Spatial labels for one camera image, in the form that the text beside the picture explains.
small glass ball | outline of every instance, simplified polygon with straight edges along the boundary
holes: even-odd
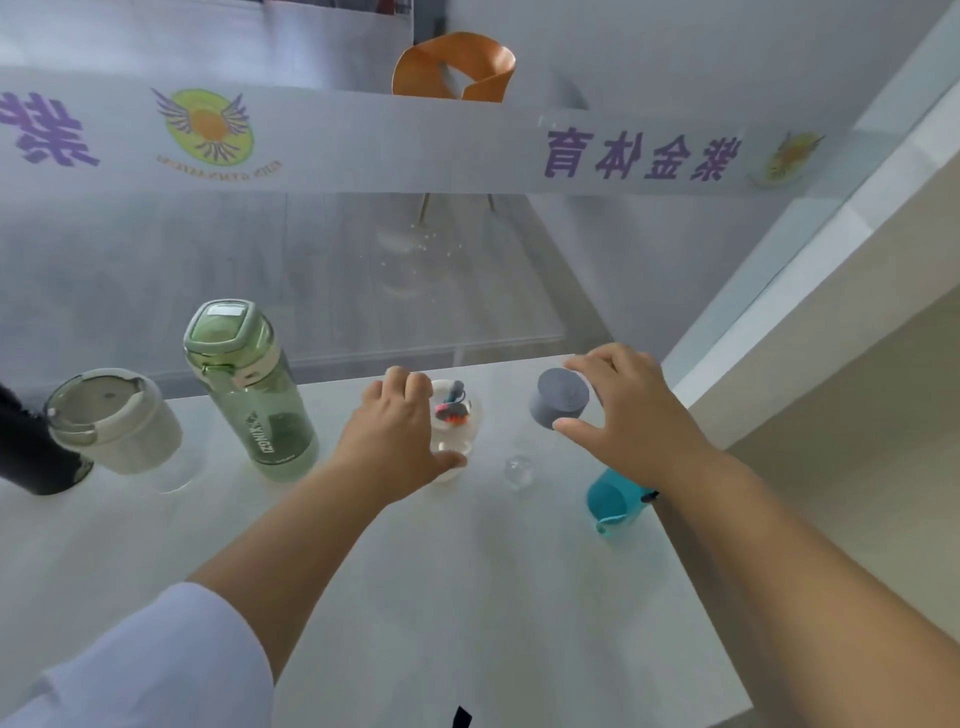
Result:
[[[503,466],[503,474],[513,484],[513,490],[527,488],[534,482],[534,464],[528,457],[514,455],[507,458]]]

banner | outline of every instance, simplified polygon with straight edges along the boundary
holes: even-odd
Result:
[[[5,198],[274,190],[565,195],[846,195],[888,152],[836,124],[737,124],[612,111],[227,83],[0,70]]]

green water bottle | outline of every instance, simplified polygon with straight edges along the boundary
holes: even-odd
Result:
[[[204,303],[183,335],[186,360],[268,479],[291,482],[320,445],[274,328],[255,303]]]

blue bottle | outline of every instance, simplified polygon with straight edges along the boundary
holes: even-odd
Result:
[[[606,536],[632,523],[659,494],[607,468],[587,491],[587,509],[597,519],[597,533]]]

hand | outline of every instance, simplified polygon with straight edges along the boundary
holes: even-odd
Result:
[[[430,397],[433,387],[422,373],[391,367],[383,381],[363,393],[362,404],[344,427],[328,466],[346,466],[366,476],[392,503],[467,459],[459,452],[430,451]]]
[[[593,385],[606,424],[562,418],[553,428],[638,485],[669,492],[720,455],[663,379],[653,356],[607,344],[565,362]]]

